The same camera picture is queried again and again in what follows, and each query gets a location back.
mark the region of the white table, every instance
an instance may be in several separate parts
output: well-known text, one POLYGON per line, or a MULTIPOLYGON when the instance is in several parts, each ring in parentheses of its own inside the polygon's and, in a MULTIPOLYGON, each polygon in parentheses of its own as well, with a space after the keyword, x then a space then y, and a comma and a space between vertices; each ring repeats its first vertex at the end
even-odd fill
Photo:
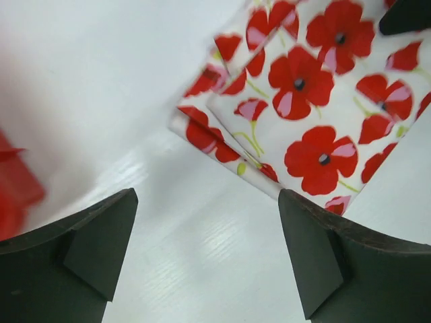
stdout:
MULTIPOLYGON (((166 129, 242 0, 4 0, 0 127, 49 189, 26 229, 124 187, 139 208, 104 323, 304 322, 277 203, 166 129)), ((431 244, 431 111, 347 216, 431 244)))

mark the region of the red object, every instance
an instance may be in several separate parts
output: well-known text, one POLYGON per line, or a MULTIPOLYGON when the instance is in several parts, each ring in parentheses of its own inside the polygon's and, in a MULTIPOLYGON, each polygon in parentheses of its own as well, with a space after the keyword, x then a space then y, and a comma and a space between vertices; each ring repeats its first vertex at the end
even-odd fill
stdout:
POLYGON ((19 234, 27 209, 45 196, 42 185, 21 160, 21 151, 0 133, 0 241, 19 234))

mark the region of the poppy print fabric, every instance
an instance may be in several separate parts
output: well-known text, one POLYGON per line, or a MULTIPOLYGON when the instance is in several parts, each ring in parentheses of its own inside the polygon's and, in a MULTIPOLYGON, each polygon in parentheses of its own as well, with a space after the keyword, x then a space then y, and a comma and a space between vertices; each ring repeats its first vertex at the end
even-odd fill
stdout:
POLYGON ((270 196, 343 215, 431 105, 431 32, 380 35, 393 2, 247 3, 171 128, 270 196))

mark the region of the green stem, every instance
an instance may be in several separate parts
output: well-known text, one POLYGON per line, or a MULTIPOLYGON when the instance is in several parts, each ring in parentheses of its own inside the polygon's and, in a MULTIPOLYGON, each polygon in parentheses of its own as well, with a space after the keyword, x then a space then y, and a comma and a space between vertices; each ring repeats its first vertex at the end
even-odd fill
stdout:
POLYGON ((368 111, 367 109, 365 109, 365 107, 362 105, 361 102, 359 102, 359 99, 357 97, 353 97, 353 101, 355 102, 355 104, 358 106, 358 108, 367 116, 372 116, 374 113, 371 113, 370 111, 368 111))
POLYGON ((423 68, 421 68, 420 66, 416 67, 413 72, 421 75, 422 77, 424 77, 431 85, 431 74, 429 74, 429 72, 427 72, 426 70, 424 70, 423 68))
POLYGON ((339 180, 338 181, 338 183, 340 183, 341 185, 343 185, 344 187, 346 187, 347 189, 349 189, 349 190, 351 190, 352 192, 355 192, 355 193, 359 193, 360 192, 360 190, 357 190, 357 189, 355 189, 355 188, 353 188, 353 187, 351 187, 350 185, 347 185, 345 182, 343 182, 342 180, 339 180))
POLYGON ((256 151, 257 157, 261 156, 256 145, 251 141, 250 137, 246 133, 232 133, 232 136, 234 137, 243 136, 248 141, 248 143, 250 143, 251 147, 253 147, 253 149, 256 151))
POLYGON ((247 79, 247 83, 257 92, 259 93, 261 96, 263 96, 264 98, 269 99, 269 96, 262 91, 261 89, 259 89, 256 85, 254 85, 249 79, 247 79))
POLYGON ((260 150, 261 153, 265 153, 256 139, 256 121, 251 122, 251 137, 253 138, 253 141, 255 142, 257 149, 260 150))
POLYGON ((260 170, 261 168, 262 168, 262 164, 261 163, 259 163, 257 160, 256 160, 256 158, 254 158, 252 155, 250 155, 249 153, 248 153, 248 151, 245 151, 244 150, 244 152, 245 152, 245 154, 247 155, 247 157, 248 157, 248 161, 249 162, 252 162, 252 163, 254 163, 254 165, 256 166, 256 168, 258 169, 258 170, 260 170))
POLYGON ((406 127, 406 126, 400 126, 400 127, 398 128, 398 131, 397 131, 397 138, 402 138, 406 133, 408 133, 408 132, 409 132, 409 130, 410 130, 410 128, 409 128, 409 127, 406 127))

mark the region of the pink petal highlight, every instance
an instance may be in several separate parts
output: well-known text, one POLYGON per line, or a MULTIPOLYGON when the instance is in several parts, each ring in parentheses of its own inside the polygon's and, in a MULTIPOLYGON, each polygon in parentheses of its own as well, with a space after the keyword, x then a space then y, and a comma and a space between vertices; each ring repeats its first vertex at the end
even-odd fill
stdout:
POLYGON ((250 27, 247 30, 247 40, 252 45, 258 46, 262 44, 262 42, 265 41, 265 39, 266 39, 266 35, 261 31, 259 31, 257 28, 250 27))
POLYGON ((288 92, 280 100, 280 103, 277 107, 277 111, 280 112, 283 118, 287 117, 290 114, 290 111, 292 110, 292 98, 293 98, 293 93, 288 92))
POLYGON ((399 89, 396 89, 394 92, 392 92, 388 98, 387 101, 405 101, 406 99, 410 98, 411 91, 407 86, 400 87, 399 89))
POLYGON ((333 151, 332 156, 351 157, 356 153, 356 148, 353 143, 342 145, 333 151))
POLYGON ((243 104, 239 111, 243 117, 245 117, 248 121, 253 121, 253 115, 255 114, 257 104, 259 104, 259 101, 254 102, 247 102, 243 104))
POLYGON ((335 47, 333 47, 330 50, 328 50, 328 52, 326 53, 326 56, 325 56, 325 64, 328 65, 328 68, 334 72, 337 70, 336 54, 337 54, 336 49, 335 49, 335 47))
POLYGON ((217 145, 217 141, 213 141, 212 143, 209 144, 208 147, 202 149, 202 152, 211 153, 213 149, 216 148, 216 145, 217 145))

